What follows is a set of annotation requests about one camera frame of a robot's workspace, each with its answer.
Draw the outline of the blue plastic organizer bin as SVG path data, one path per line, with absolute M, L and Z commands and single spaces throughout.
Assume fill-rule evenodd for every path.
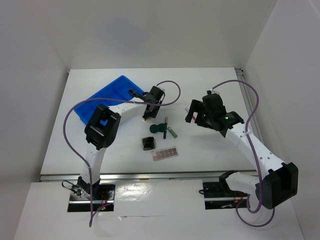
M 129 78 L 121 75 L 104 88 L 96 92 L 94 95 L 89 97 L 89 99 L 109 98 L 131 101 L 133 96 L 129 93 L 129 90 L 133 90 L 138 95 L 145 92 Z M 74 109 L 74 111 L 79 116 L 80 120 L 86 125 L 98 105 L 103 104 L 106 107 L 109 107 L 118 105 L 120 103 L 121 102 L 111 100 L 93 100 L 80 104 Z

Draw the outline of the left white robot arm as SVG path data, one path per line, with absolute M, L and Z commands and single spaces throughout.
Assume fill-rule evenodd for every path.
M 144 121 L 155 118 L 160 109 L 159 104 L 165 98 L 164 90 L 157 86 L 142 94 L 136 94 L 132 89 L 128 92 L 132 95 L 129 102 L 112 106 L 99 104 L 84 129 L 86 162 L 77 184 L 81 194 L 88 200 L 94 199 L 99 193 L 103 158 L 107 148 L 115 141 L 120 124 L 137 115 L 142 115 Z

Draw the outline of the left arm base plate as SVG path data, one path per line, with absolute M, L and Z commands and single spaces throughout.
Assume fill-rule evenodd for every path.
M 101 184 L 97 188 L 97 193 L 93 196 L 93 211 L 102 207 L 101 212 L 114 211 L 115 187 L 113 183 Z M 67 212 L 80 213 L 90 212 L 90 196 L 78 185 L 73 184 L 70 189 Z

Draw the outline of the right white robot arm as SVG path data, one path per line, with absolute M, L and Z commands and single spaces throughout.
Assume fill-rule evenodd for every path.
M 233 192 L 255 195 L 266 209 L 273 209 L 295 196 L 298 191 L 297 166 L 275 156 L 254 134 L 246 129 L 244 120 L 235 112 L 227 112 L 217 93 L 192 100 L 185 121 L 195 119 L 203 128 L 219 132 L 231 141 L 254 165 L 258 176 L 230 170 L 219 176 L 218 190 L 223 196 Z

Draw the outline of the black square compact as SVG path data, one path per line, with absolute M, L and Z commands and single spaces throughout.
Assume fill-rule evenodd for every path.
M 144 151 L 153 150 L 156 147 L 156 141 L 153 136 L 144 137 L 141 139 L 142 149 Z

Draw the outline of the eyeshadow palette clear case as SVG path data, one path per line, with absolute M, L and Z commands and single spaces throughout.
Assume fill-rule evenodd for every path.
M 151 152 L 152 160 L 154 162 L 174 158 L 179 155 L 178 150 L 175 146 L 163 149 L 153 150 Z

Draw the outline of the dark green powder puff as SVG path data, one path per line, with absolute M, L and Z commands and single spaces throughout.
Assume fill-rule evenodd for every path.
M 159 126 L 157 124 L 152 124 L 150 127 L 149 127 L 149 131 L 152 133 L 152 134 L 156 134 L 160 131 L 159 129 Z

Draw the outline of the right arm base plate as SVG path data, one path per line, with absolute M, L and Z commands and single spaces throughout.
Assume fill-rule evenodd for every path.
M 247 194 L 240 191 L 224 191 L 219 182 L 203 182 L 202 189 L 198 191 L 204 197 L 206 210 L 245 208 Z

